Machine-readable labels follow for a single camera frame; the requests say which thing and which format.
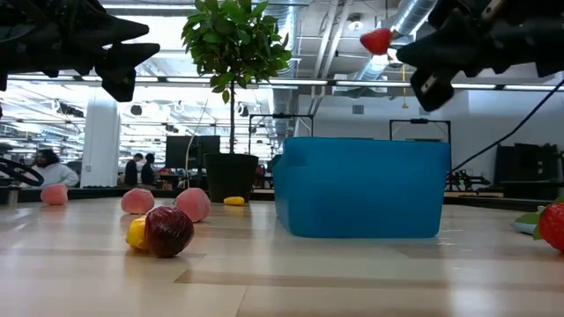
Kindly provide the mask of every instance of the blue plastic bin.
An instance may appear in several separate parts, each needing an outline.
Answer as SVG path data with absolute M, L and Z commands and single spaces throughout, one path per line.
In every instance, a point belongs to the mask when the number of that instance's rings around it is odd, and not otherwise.
M 439 232 L 450 146 L 296 137 L 274 166 L 276 212 L 309 238 L 430 238 Z

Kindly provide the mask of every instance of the black cable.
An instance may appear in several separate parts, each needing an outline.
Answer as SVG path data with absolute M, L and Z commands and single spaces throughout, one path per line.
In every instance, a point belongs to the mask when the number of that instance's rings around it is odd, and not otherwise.
M 25 174 L 17 172 L 16 168 L 31 174 L 33 177 L 35 177 L 35 180 L 27 177 Z M 5 158 L 0 158 L 0 172 L 6 173 L 8 174 L 8 176 L 13 177 L 14 180 L 24 182 L 25 184 L 30 186 L 39 187 L 44 182 L 43 176 L 41 176 L 40 173 L 38 173 L 31 167 L 21 165 L 20 163 L 16 163 Z
M 470 156 L 468 159 L 466 159 L 464 162 L 458 164 L 456 167 L 454 167 L 452 170 L 450 170 L 450 172 L 455 172 L 457 169 L 459 169 L 460 167 L 466 165 L 468 162 L 470 162 L 471 160 L 477 158 L 478 156 L 484 154 L 485 152 L 489 151 L 490 149 L 492 149 L 495 145 L 500 144 L 501 142 L 507 140 L 508 138 L 510 138 L 511 136 L 513 136 L 562 86 L 564 85 L 564 79 L 562 79 L 555 87 L 554 89 L 552 89 L 538 104 L 536 107 L 534 107 L 529 114 L 527 114 L 527 116 L 521 121 L 519 122 L 519 124 L 517 124 L 517 126 L 511 131 L 509 132 L 506 136 L 502 137 L 501 139 L 495 141 L 494 143 L 492 143 L 491 145 L 487 146 L 484 150 L 479 151 L 478 153 Z

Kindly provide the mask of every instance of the metal frame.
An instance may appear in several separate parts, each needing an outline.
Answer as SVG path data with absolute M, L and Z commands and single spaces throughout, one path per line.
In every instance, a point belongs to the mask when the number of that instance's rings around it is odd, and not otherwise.
M 428 119 L 390 119 L 389 120 L 389 133 L 390 133 L 390 140 L 394 139 L 392 135 L 393 132 L 393 125 L 394 122 L 407 122 L 410 124 L 429 124 L 429 123 L 445 123 L 447 125 L 447 138 L 449 145 L 452 145 L 452 136 L 451 133 L 451 122 L 450 120 L 428 120 Z M 452 177 L 452 150 L 450 151 L 450 171 L 449 171 L 449 178 Z M 452 182 L 450 183 L 449 190 L 452 191 Z
M 249 154 L 250 154 L 250 138 L 253 129 L 253 118 L 272 118 L 272 119 L 291 119 L 291 118 L 309 118 L 311 121 L 311 136 L 314 135 L 314 116 L 311 114 L 250 114 L 249 115 Z

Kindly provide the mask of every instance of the person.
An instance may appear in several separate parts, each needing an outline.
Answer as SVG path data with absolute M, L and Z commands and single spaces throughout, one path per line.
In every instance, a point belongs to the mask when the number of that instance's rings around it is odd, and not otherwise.
M 141 182 L 145 186 L 154 186 L 155 184 L 155 171 L 152 169 L 152 164 L 155 162 L 155 156 L 151 153 L 145 155 L 146 163 L 141 169 Z
M 44 182 L 41 188 L 53 184 L 63 184 L 71 188 L 78 183 L 78 175 L 66 165 L 61 164 L 59 157 L 51 149 L 39 151 L 32 169 L 43 176 Z
M 135 186 L 139 183 L 138 174 L 141 173 L 141 169 L 143 168 L 143 164 L 141 163 L 142 160 L 143 154 L 137 153 L 133 156 L 133 159 L 130 159 L 130 161 L 127 162 L 123 178 L 123 182 L 125 184 Z

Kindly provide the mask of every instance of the green leaves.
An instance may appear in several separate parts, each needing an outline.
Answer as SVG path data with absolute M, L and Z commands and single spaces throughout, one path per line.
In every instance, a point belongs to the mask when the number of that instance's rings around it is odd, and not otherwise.
M 261 17 L 267 5 L 268 5 L 268 1 L 264 1 L 261 2 L 260 4 L 257 4 L 255 9 L 253 9 L 253 17 L 255 18 Z
M 233 0 L 227 0 L 221 5 L 224 13 L 236 24 L 246 25 L 249 22 L 249 16 L 241 9 Z
M 282 42 L 282 47 L 285 48 L 288 45 L 288 33 L 286 33 L 286 37 L 284 38 L 284 42 Z
M 205 4 L 202 2 L 202 0 L 196 0 L 194 2 L 194 5 L 196 6 L 196 10 L 198 10 L 200 12 L 208 11 L 208 8 L 205 6 Z
M 228 90 L 223 91 L 223 93 L 221 93 L 221 99 L 223 99 L 224 103 L 229 102 L 229 97 L 230 97 L 230 93 Z
M 198 75 L 212 74 L 210 87 L 227 103 L 230 84 L 246 89 L 252 78 L 268 81 L 288 67 L 289 39 L 278 34 L 276 18 L 265 15 L 267 2 L 196 0 L 197 12 L 186 19 L 182 43 Z
M 207 33 L 206 35 L 204 35 L 204 41 L 208 43 L 220 43 L 221 38 L 215 33 Z
M 219 11 L 218 0 L 205 0 L 205 6 L 210 9 L 211 12 Z
M 218 33 L 229 35 L 235 31 L 235 23 L 226 20 L 218 13 L 211 14 L 211 23 Z
M 250 43 L 250 36 L 245 31 L 237 30 L 237 36 L 239 36 L 239 40 L 241 40 L 243 44 Z
M 251 0 L 237 0 L 237 2 L 246 13 L 252 12 L 253 5 L 251 4 Z
M 273 25 L 273 24 L 275 24 L 276 22 L 278 22 L 278 19 L 277 19 L 277 18 L 274 18 L 274 17 L 272 17 L 272 16 L 264 16 L 264 17 L 263 17 L 263 22 L 264 22 L 265 24 L 272 24 L 272 25 Z
M 223 74 L 218 81 L 218 85 L 225 86 L 233 80 L 234 75 L 232 73 Z

